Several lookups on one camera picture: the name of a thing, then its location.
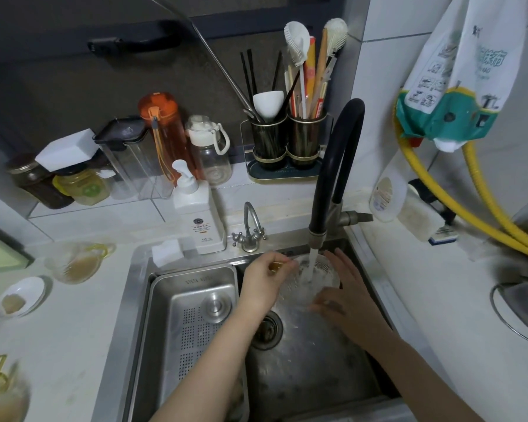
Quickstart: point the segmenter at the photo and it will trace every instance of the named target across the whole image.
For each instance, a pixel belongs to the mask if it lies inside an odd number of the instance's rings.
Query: drain strainer
[[[268,312],[254,334],[251,345],[256,349],[266,351],[275,347],[282,338],[284,326],[282,320],[274,311]]]
[[[231,312],[231,298],[223,293],[213,292],[201,305],[202,317],[208,323],[220,323]]]

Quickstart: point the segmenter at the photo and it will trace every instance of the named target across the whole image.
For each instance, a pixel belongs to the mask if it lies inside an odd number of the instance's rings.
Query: sink drain
[[[284,326],[282,320],[274,311],[268,312],[254,334],[251,345],[256,349],[266,351],[275,347],[282,338]]]

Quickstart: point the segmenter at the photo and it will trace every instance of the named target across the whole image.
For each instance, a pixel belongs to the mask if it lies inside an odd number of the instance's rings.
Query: white sponge
[[[178,240],[166,240],[158,246],[153,246],[153,262],[159,268],[184,257]]]

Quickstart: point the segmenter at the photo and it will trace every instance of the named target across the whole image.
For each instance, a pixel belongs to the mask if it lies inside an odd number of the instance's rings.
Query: running water
[[[315,262],[317,262],[318,249],[311,249],[309,252],[309,267],[305,270],[303,277],[305,281],[311,281],[313,277],[313,270],[315,269]]]

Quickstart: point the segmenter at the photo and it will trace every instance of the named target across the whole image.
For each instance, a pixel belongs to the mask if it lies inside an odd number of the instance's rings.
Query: white pump bottle
[[[197,181],[184,160],[176,160],[172,167],[182,175],[172,193],[172,201],[185,232],[194,239],[197,252],[206,254],[224,250],[227,236],[209,183]]]

